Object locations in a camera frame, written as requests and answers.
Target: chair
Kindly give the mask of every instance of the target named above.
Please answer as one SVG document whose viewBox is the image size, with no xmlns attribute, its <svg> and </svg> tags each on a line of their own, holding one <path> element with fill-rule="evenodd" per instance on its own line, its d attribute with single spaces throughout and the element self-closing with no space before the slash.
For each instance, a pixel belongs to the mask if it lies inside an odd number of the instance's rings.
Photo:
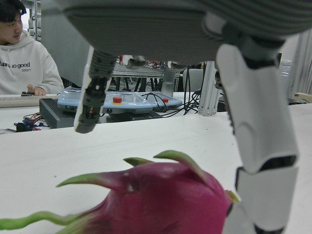
<svg viewBox="0 0 312 234">
<path fill-rule="evenodd" d="M 187 70 L 183 71 L 183 89 L 185 89 Z M 189 69 L 190 74 L 190 92 L 194 92 L 197 89 L 201 89 L 203 83 L 204 70 L 202 69 Z M 186 91 L 189 91 L 189 85 L 187 84 Z"/>
</svg>

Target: keyboard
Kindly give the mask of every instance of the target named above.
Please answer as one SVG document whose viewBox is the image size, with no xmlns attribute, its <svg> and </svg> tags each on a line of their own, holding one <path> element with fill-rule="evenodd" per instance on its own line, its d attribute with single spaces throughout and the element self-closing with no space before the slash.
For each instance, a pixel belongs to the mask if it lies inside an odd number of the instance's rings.
<svg viewBox="0 0 312 234">
<path fill-rule="evenodd" d="M 42 98 L 58 99 L 59 96 L 46 95 L 22 97 L 21 95 L 0 95 L 0 108 L 39 106 L 39 100 Z"/>
</svg>

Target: pink dragon fruit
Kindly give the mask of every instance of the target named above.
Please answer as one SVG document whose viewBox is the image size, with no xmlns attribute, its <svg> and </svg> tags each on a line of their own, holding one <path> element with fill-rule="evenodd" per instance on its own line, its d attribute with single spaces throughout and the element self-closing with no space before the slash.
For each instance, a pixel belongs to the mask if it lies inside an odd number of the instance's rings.
<svg viewBox="0 0 312 234">
<path fill-rule="evenodd" d="M 186 154 L 155 156 L 179 163 L 127 158 L 134 168 L 70 178 L 111 191 L 99 205 L 68 216 L 37 212 L 25 218 L 0 219 L 0 230 L 23 228 L 39 220 L 66 226 L 57 234 L 221 234 L 234 197 Z"/>
</svg>

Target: table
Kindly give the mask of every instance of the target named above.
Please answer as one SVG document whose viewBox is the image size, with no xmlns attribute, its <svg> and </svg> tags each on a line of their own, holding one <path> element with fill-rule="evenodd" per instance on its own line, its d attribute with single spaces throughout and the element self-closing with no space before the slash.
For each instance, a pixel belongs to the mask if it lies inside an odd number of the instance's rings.
<svg viewBox="0 0 312 234">
<path fill-rule="evenodd" d="M 163 72 L 164 72 L 164 70 L 154 69 L 154 68 L 147 67 L 147 66 L 140 67 L 138 69 L 128 69 L 126 66 L 116 63 L 114 71 L 112 73 L 112 78 L 117 79 L 116 80 L 116 90 L 117 91 L 120 89 L 120 78 L 125 78 L 126 88 L 129 88 L 129 83 L 128 83 L 127 78 L 137 78 L 138 83 L 141 82 L 141 79 L 145 79 L 145 80 L 142 80 L 142 82 L 144 82 L 143 90 L 142 89 L 140 90 L 140 92 L 145 92 L 145 86 L 147 83 L 147 79 L 148 78 L 150 78 L 150 79 L 156 78 L 159 80 L 160 78 L 163 78 L 163 75 L 164 75 Z M 175 74 L 174 91 L 177 91 L 177 85 L 178 85 L 179 78 L 180 78 L 180 74 L 176 73 Z"/>
<path fill-rule="evenodd" d="M 312 104 L 294 105 L 289 109 L 301 157 L 285 234 L 309 233 Z M 230 190 L 234 190 L 236 168 L 241 166 L 227 113 L 98 124 L 88 134 L 78 134 L 73 128 L 6 134 L 0 136 L 0 141 L 0 218 L 21 217 L 40 210 L 60 215 L 87 210 L 100 203 L 109 190 L 95 185 L 55 186 L 84 173 L 128 169 L 130 166 L 122 161 L 125 157 L 153 160 L 152 157 L 163 150 L 183 151 Z M 41 221 L 1 234 L 53 234 L 61 228 Z"/>
</svg>

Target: metal pole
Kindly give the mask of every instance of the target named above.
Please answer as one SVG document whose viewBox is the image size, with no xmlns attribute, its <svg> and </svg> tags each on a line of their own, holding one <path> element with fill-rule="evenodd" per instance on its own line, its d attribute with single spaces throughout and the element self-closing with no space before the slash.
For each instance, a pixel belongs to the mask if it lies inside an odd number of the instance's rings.
<svg viewBox="0 0 312 234">
<path fill-rule="evenodd" d="M 37 40 L 38 38 L 38 35 L 37 35 L 37 28 L 38 28 L 38 25 L 37 25 L 37 0 L 35 0 L 35 40 Z"/>
</svg>

